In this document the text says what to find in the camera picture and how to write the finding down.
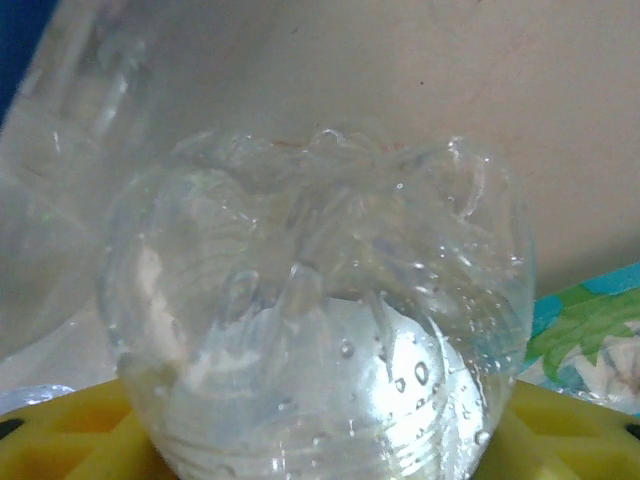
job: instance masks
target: clear plastic bottle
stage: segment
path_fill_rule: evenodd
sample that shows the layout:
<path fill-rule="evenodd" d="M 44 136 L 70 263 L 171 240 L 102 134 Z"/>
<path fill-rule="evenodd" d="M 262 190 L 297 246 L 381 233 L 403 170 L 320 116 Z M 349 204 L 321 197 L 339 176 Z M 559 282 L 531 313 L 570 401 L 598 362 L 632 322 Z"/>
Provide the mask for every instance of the clear plastic bottle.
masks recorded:
<path fill-rule="evenodd" d="M 100 308 L 183 479 L 468 478 L 521 365 L 515 186 L 459 138 L 221 131 L 135 179 Z"/>
<path fill-rule="evenodd" d="M 143 158 L 144 48 L 99 2 L 52 18 L 0 141 L 0 360 L 94 293 L 108 205 Z"/>

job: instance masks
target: yellow crate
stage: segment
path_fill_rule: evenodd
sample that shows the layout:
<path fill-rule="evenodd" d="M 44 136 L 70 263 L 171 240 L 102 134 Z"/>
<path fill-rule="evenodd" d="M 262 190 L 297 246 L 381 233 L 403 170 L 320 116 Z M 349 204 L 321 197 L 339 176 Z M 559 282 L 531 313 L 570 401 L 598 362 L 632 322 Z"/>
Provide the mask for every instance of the yellow crate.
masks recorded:
<path fill-rule="evenodd" d="M 0 478 L 177 477 L 113 381 L 0 417 Z M 473 478 L 640 480 L 640 420 L 518 382 Z"/>

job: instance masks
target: transparent plastic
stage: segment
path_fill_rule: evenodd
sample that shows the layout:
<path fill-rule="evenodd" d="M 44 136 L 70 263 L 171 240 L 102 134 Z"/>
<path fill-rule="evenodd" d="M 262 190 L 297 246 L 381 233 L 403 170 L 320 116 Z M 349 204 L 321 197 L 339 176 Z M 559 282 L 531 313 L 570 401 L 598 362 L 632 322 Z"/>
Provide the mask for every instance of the transparent plastic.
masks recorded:
<path fill-rule="evenodd" d="M 0 415 L 5 415 L 29 405 L 47 402 L 68 393 L 73 393 L 73 389 L 64 385 L 38 385 L 17 388 L 0 394 Z"/>
<path fill-rule="evenodd" d="M 464 478 L 533 295 L 517 187 L 430 138 L 491 69 L 478 5 L 63 2 L 0 152 L 2 348 L 79 308 L 106 234 L 118 373 L 182 478 Z"/>
<path fill-rule="evenodd" d="M 530 335 L 517 191 L 459 138 L 213 131 L 116 202 L 101 312 L 184 479 L 470 475 Z"/>
<path fill-rule="evenodd" d="M 140 52 L 100 6 L 60 2 L 3 125 L 0 360 L 92 296 L 105 213 L 140 163 L 114 160 L 144 117 Z"/>

